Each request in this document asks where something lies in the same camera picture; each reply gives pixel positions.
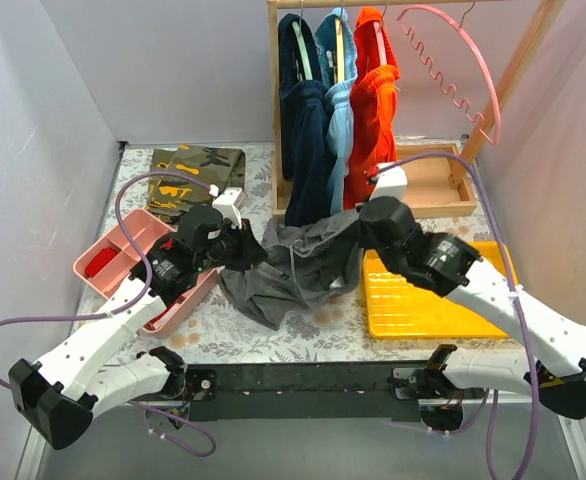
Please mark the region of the grey shorts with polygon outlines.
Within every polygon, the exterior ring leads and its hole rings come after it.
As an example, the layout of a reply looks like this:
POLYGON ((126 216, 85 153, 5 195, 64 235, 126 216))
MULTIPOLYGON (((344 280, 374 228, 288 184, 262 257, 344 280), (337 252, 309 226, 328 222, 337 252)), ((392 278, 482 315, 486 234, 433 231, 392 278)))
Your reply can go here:
POLYGON ((316 310, 358 287, 363 250, 359 215, 344 210, 303 227, 267 223, 267 259, 245 272, 224 269, 219 285, 229 303, 272 330, 297 308, 316 310))

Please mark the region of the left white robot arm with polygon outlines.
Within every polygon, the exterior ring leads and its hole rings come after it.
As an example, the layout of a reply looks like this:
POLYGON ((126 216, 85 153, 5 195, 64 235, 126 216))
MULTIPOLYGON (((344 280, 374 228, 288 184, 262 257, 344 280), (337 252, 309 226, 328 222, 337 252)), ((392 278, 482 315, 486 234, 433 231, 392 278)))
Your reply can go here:
POLYGON ((86 267, 100 248, 116 251, 88 281, 107 299, 99 311, 102 319, 81 326, 34 362, 17 361, 8 373, 18 412, 56 450, 79 439, 94 418, 130 400, 149 394, 166 400, 183 396, 186 364, 165 347, 119 367, 106 363, 195 287, 200 275, 219 267, 246 271, 267 257, 249 220, 232 204, 195 206, 177 228, 137 209, 125 226, 139 252, 111 230, 78 260, 86 267))

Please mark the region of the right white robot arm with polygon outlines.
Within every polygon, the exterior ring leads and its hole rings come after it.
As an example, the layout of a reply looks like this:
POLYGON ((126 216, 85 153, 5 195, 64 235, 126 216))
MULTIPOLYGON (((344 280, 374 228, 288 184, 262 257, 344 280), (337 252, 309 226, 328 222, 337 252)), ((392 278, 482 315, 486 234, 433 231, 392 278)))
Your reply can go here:
POLYGON ((394 197, 365 203, 359 225, 362 246, 375 250, 389 272, 474 312, 524 348, 496 356, 440 345, 417 373, 417 388, 442 398, 473 388, 508 391, 537 398, 564 417, 586 417, 586 326, 510 287, 460 238, 424 231, 394 197))

